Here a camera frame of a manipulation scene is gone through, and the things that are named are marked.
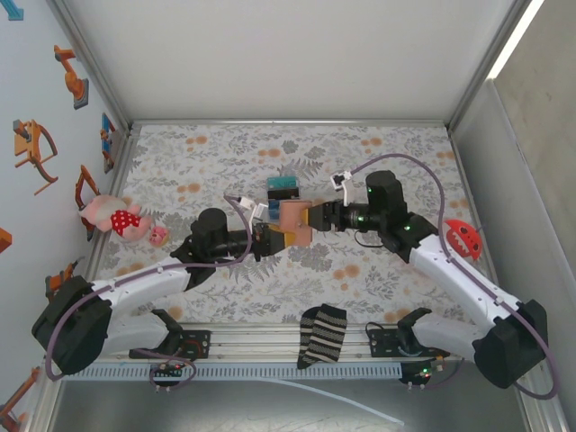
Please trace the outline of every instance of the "stuffed toy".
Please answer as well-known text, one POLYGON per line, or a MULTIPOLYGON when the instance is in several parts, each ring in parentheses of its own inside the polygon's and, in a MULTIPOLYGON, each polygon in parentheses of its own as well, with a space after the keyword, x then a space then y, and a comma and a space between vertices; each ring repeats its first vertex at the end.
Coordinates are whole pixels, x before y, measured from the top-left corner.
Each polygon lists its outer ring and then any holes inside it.
POLYGON ((110 195, 97 195, 82 211, 80 216, 95 225, 100 231, 114 230, 128 241, 138 241, 148 233, 152 218, 139 216, 140 206, 110 195))
POLYGON ((162 248, 168 242, 168 230, 164 227, 154 227, 148 241, 155 248, 162 248))

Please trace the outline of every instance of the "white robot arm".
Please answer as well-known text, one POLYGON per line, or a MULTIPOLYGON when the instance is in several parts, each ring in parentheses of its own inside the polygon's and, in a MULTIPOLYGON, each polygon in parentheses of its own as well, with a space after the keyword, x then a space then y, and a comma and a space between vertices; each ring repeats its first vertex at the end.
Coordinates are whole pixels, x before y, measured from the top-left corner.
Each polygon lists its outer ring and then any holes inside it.
MULTIPOLYGON (((349 175, 334 176, 333 183, 349 175)), ((457 254, 447 259, 437 228, 423 217, 408 212, 401 184, 390 171, 377 171, 366 178, 368 204, 325 202, 302 214, 315 230, 356 229, 375 231, 382 244, 406 263, 428 275, 448 292, 472 318, 473 324, 444 319, 431 310, 414 310, 398 322, 400 348, 408 355, 434 347, 474 361, 484 376, 507 388, 545 358, 543 350, 518 322, 518 315, 547 339, 546 314, 536 301, 526 304, 502 291, 457 254), (486 287, 483 291, 479 284, 486 287)), ((238 257, 248 236, 256 256, 273 255, 293 242, 293 234, 258 223, 247 230, 228 232, 226 215, 219 209, 203 211, 193 223, 192 235, 167 258, 136 274, 88 283, 81 277, 67 281, 40 315, 32 334, 50 351, 64 374, 75 374, 99 355, 132 348, 154 349, 171 356, 181 343, 177 323, 162 310, 138 317, 129 313, 155 299, 181 293, 204 282, 212 267, 191 263, 219 263, 238 257), (110 286, 109 291, 100 290, 110 286), (62 330, 61 317, 83 296, 100 292, 82 308, 74 310, 62 330)))
MULTIPOLYGON (((349 178, 333 175, 332 183, 349 178)), ((546 341, 546 313, 540 304, 522 303, 450 247, 445 250, 437 227, 408 211, 401 183, 391 171, 373 172, 365 183, 367 204, 325 202, 305 211, 304 221, 320 231, 375 231, 384 247, 443 287, 474 322, 445 319, 425 308, 414 310, 398 322, 402 352, 417 355, 424 347, 433 347, 457 354, 475 362, 500 388, 509 387, 545 358, 538 341, 518 320, 520 316, 527 321, 546 341)))

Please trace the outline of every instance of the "floral patterned surface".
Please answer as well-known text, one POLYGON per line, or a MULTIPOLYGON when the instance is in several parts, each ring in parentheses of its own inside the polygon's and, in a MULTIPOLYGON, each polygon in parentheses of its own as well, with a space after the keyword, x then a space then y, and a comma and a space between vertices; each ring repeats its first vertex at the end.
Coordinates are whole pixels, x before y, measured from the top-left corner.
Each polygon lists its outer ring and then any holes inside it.
MULTIPOLYGON (((330 186, 330 174, 389 152, 407 153, 432 167, 446 191, 445 216, 472 221, 442 128, 144 126, 123 195, 168 227, 170 240, 157 249, 145 239, 124 243, 112 236, 99 277, 125 275, 162 259, 208 207, 222 208, 229 215, 229 229, 241 229, 224 193, 264 201, 268 177, 294 175, 301 198, 322 203, 340 198, 330 186)), ((407 160, 388 159, 356 175, 355 201, 366 202, 364 178, 377 169, 392 170, 402 181, 409 209, 436 221, 437 189, 426 172, 407 160)), ((375 235, 358 237, 379 244, 375 235)), ((467 320, 442 288, 385 249, 360 247, 352 230, 315 233, 310 247, 291 247, 260 263, 250 256, 241 265, 218 270, 195 289, 158 299, 140 311, 165 309, 183 322, 296 323, 304 311, 323 302, 346 309, 351 323, 396 322, 420 306, 467 320)))

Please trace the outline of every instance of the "gray floor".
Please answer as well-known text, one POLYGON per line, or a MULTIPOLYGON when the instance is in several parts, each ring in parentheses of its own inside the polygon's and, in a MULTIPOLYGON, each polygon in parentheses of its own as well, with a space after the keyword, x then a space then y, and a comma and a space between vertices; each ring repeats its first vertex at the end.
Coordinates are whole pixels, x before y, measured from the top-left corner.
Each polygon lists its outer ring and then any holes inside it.
POLYGON ((156 394, 144 382, 66 382, 52 431, 466 431, 525 430, 512 390, 467 364, 446 387, 408 392, 392 381, 302 382, 348 397, 405 427, 343 402, 269 382, 194 382, 156 394))

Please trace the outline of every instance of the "striped sock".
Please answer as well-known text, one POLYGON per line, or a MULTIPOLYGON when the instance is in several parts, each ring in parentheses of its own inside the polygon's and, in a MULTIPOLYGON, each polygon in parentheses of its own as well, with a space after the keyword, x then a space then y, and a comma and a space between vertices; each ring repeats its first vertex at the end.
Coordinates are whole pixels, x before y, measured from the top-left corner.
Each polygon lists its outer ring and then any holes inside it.
POLYGON ((318 361, 335 363, 340 358, 347 327, 345 310, 322 304, 316 313, 307 348, 298 358, 298 369, 306 369, 318 361))
POLYGON ((314 320, 316 319, 316 314, 319 310, 320 308, 318 306, 308 309, 302 314, 302 318, 300 318, 300 353, 298 353, 298 369, 306 367, 301 367, 301 365, 304 365, 304 363, 302 363, 302 357, 308 349, 310 336, 312 336, 312 327, 314 327, 314 320))

